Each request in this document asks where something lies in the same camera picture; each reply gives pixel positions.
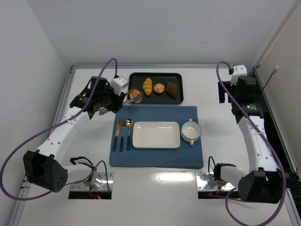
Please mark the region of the round bread roll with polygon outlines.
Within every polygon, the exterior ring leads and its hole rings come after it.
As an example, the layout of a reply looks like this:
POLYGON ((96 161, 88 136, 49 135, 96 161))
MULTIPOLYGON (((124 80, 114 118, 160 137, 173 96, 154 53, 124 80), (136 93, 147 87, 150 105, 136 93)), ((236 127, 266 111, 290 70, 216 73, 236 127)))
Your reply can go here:
POLYGON ((143 94, 138 89, 130 89, 129 98, 134 99, 133 103, 140 103, 143 98, 143 94))

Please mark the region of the metal tongs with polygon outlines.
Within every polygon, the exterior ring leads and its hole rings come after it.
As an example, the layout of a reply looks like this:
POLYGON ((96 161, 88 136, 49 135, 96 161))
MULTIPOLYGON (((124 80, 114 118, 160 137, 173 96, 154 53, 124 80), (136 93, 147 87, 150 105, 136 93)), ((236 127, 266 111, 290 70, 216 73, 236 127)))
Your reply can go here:
MULTIPOLYGON (((129 104, 129 103, 141 101, 142 98, 143 98, 143 94, 142 94, 142 93, 139 93, 137 96, 135 96, 135 97, 133 97, 133 98, 131 98, 131 99, 129 99, 129 100, 123 102, 122 105, 121 105, 121 107, 122 107, 122 106, 125 106, 125 105, 127 105, 127 104, 129 104)), ((104 108, 101 108, 101 109, 100 109, 99 115, 104 115, 104 114, 106 114, 106 113, 108 113, 108 112, 109 112, 109 110, 106 109, 106 108, 104 107, 104 108)))

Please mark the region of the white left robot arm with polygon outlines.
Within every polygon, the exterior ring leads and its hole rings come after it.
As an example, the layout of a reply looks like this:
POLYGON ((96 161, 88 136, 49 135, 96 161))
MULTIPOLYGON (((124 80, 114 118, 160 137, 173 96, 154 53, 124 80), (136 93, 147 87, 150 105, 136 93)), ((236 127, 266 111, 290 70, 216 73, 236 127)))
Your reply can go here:
POLYGON ((128 81, 115 77, 108 82, 93 76, 84 90, 70 103, 70 107, 47 140, 36 151, 27 151, 23 156, 27 180, 52 192, 59 192, 66 184, 77 181, 94 182, 94 165, 88 161, 63 166, 64 154, 79 130, 96 112, 117 113, 123 105, 128 81))

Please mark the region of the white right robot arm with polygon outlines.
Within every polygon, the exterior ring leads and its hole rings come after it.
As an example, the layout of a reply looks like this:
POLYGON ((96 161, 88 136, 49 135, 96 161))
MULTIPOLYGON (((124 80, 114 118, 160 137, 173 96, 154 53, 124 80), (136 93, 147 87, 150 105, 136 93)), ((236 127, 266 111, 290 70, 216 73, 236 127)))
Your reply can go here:
POLYGON ((264 114, 256 102, 260 91, 256 79, 233 76, 231 81, 219 82, 218 91, 220 103, 231 103, 231 111, 243 134, 249 172, 244 173, 234 164, 218 163, 214 167, 214 180, 232 184, 244 202, 278 203, 285 186, 280 166, 266 144, 264 114))

